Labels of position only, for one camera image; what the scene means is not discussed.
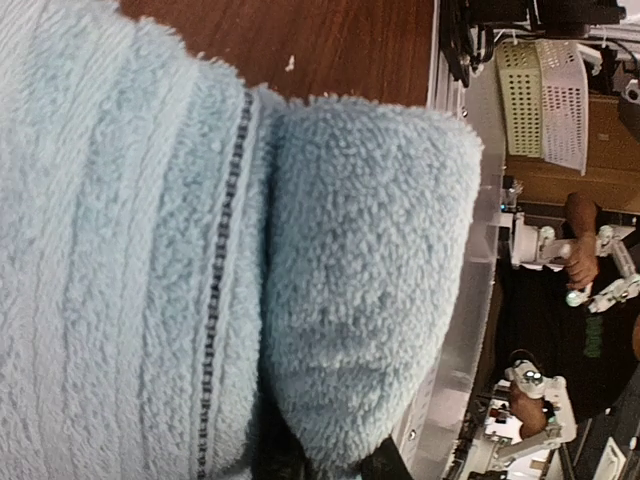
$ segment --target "fuzzy towel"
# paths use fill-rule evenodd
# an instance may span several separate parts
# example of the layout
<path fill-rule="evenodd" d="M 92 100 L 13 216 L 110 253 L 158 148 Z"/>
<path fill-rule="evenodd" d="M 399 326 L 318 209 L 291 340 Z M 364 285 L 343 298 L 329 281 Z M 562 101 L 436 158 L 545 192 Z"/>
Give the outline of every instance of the fuzzy towel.
<path fill-rule="evenodd" d="M 251 478 L 261 348 L 349 467 L 447 329 L 478 140 L 287 105 L 116 9 L 0 4 L 0 480 Z"/>

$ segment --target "brown wood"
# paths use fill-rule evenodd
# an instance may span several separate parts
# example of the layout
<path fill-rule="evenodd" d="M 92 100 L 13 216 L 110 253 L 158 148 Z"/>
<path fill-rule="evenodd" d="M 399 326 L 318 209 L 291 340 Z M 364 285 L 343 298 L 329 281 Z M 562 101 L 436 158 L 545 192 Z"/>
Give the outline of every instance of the brown wood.
<path fill-rule="evenodd" d="M 249 85 L 287 97 L 327 93 L 425 105 L 433 0 L 122 0 Z M 295 68 L 286 72 L 289 57 Z"/>
<path fill-rule="evenodd" d="M 618 120 L 618 99 L 589 99 L 585 176 L 541 159 L 507 157 L 507 174 L 521 180 L 520 200 L 563 205 L 571 192 L 587 193 L 607 210 L 640 213 L 640 146 Z"/>

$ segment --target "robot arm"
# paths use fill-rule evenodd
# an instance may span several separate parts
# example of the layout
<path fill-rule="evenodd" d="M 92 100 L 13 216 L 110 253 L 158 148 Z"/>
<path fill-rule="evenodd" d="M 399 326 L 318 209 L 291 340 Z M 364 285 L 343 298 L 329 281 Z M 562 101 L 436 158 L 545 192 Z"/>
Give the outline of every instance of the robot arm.
<path fill-rule="evenodd" d="M 577 426 L 563 377 L 546 378 L 528 360 L 517 361 L 506 372 L 507 379 L 516 382 L 529 398 L 544 397 L 553 405 L 553 416 L 544 431 L 521 442 L 500 448 L 492 469 L 500 470 L 524 456 L 543 449 L 555 449 L 576 438 Z"/>
<path fill-rule="evenodd" d="M 521 212 L 513 216 L 511 263 L 515 268 L 520 265 L 542 268 L 546 265 L 560 270 L 563 268 L 562 260 L 571 255 L 573 243 L 574 240 L 556 240 L 555 232 L 550 227 L 538 229 L 525 225 L 524 214 Z M 613 257 L 621 278 L 593 298 L 592 285 L 581 291 L 573 290 L 567 293 L 569 306 L 578 307 L 589 302 L 589 310 L 592 313 L 604 312 L 618 302 L 625 302 L 640 295 L 640 275 L 624 242 L 612 227 L 604 226 L 600 229 L 596 249 L 596 255 L 600 257 Z"/>

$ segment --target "wooden table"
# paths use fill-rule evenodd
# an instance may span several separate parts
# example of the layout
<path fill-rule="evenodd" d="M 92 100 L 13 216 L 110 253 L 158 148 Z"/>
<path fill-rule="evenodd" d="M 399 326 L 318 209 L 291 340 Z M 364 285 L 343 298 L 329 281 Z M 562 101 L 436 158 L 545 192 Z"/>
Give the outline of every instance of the wooden table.
<path fill-rule="evenodd" d="M 187 47 L 286 97 L 338 93 L 425 105 L 433 0 L 121 0 Z M 293 55 L 293 70 L 286 71 Z"/>

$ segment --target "white plastic basket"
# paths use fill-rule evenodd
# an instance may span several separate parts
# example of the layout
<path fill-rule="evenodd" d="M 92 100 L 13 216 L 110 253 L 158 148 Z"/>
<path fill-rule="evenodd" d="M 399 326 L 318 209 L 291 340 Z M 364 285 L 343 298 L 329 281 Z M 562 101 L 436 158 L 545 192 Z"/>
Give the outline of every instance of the white plastic basket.
<path fill-rule="evenodd" d="M 589 85 L 575 41 L 536 42 L 542 73 L 543 150 L 547 162 L 587 168 Z"/>
<path fill-rule="evenodd" d="M 509 153 L 587 165 L 587 73 L 574 41 L 503 43 L 497 50 Z"/>
<path fill-rule="evenodd" d="M 542 156 L 542 74 L 533 43 L 503 43 L 496 51 L 511 155 Z"/>

